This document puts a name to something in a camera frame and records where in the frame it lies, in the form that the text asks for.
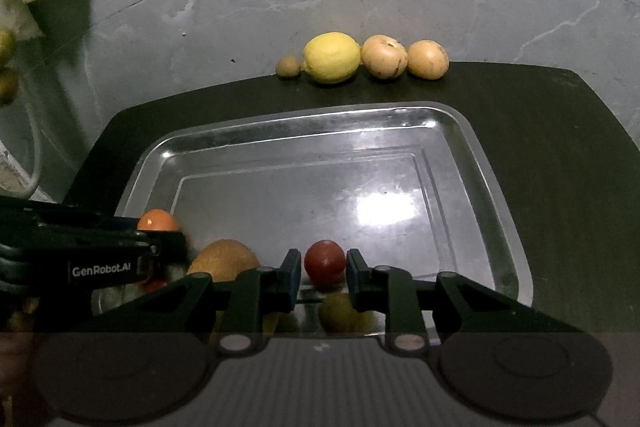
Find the dark red cherry tomato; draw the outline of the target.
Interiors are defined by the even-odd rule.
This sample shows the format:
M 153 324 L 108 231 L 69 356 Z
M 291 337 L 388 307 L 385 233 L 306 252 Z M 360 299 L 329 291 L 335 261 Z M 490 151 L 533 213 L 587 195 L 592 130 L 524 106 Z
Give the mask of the dark red cherry tomato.
M 160 288 L 164 288 L 167 285 L 168 283 L 163 280 L 147 280 L 141 285 L 141 290 L 143 294 L 149 294 L 153 291 L 158 291 Z

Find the green yellow mango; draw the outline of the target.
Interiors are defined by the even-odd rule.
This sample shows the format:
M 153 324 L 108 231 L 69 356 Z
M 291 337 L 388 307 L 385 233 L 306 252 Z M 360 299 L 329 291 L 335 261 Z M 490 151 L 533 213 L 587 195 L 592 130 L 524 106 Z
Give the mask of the green yellow mango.
M 219 239 L 196 256 L 186 274 L 207 273 L 214 282 L 232 282 L 240 273 L 259 265 L 256 255 L 244 244 L 234 239 Z

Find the brown kiwi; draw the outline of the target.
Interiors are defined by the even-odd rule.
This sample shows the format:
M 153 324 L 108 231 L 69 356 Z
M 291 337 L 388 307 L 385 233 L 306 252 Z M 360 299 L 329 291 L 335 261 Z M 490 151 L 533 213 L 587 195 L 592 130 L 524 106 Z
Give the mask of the brown kiwi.
M 326 296 L 318 308 L 318 319 L 328 335 L 367 335 L 375 330 L 371 311 L 358 312 L 345 293 Z
M 287 55 L 281 58 L 276 65 L 276 75 L 281 78 L 294 78 L 302 72 L 302 63 L 294 55 Z

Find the smooth tan passion fruit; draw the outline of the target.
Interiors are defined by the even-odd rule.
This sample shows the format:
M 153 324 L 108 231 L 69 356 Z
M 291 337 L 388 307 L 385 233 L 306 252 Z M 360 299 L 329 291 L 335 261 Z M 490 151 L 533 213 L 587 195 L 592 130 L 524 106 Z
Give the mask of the smooth tan passion fruit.
M 448 72 L 448 53 L 434 40 L 417 41 L 408 49 L 408 69 L 422 79 L 437 80 Z

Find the yellow lemon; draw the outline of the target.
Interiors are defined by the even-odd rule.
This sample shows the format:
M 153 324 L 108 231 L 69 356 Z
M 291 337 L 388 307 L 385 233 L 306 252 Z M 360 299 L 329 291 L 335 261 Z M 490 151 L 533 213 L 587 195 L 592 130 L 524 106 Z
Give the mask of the yellow lemon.
M 360 45 L 344 32 L 318 35 L 303 49 L 303 70 L 320 83 L 347 80 L 357 72 L 360 61 Z

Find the silver metal tray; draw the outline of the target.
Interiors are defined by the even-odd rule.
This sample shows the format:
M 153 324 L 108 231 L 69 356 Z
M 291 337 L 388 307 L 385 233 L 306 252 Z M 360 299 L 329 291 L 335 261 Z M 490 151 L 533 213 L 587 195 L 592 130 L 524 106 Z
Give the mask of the silver metal tray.
M 266 267 L 329 239 L 417 280 L 454 271 L 530 305 L 534 283 L 477 136 L 437 103 L 326 108 L 162 134 L 119 216 L 163 209 L 191 251 L 234 239 Z

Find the potato in bag right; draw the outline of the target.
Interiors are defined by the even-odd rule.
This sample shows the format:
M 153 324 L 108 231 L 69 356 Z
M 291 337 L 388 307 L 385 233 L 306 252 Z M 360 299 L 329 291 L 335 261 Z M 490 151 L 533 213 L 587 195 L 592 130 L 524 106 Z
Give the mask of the potato in bag right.
M 0 70 L 0 105 L 11 105 L 20 90 L 20 74 L 12 68 L 3 67 Z

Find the potato in bag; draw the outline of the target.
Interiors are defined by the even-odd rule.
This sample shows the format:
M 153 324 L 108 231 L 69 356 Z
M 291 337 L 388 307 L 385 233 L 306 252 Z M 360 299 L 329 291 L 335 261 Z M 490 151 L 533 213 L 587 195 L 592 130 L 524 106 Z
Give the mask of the potato in bag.
M 0 68 L 5 68 L 15 54 L 16 41 L 14 33 L 9 29 L 0 30 Z
M 20 74 L 12 68 L 3 67 L 0 70 L 0 105 L 11 105 L 20 90 Z

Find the potato in bag upper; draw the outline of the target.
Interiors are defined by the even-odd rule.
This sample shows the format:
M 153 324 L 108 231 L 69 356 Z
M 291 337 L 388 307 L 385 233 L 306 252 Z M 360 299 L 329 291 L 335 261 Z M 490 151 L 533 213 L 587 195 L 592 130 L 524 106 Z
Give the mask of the potato in bag upper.
M 16 41 L 14 33 L 9 29 L 0 30 L 0 68 L 5 68 L 15 54 Z

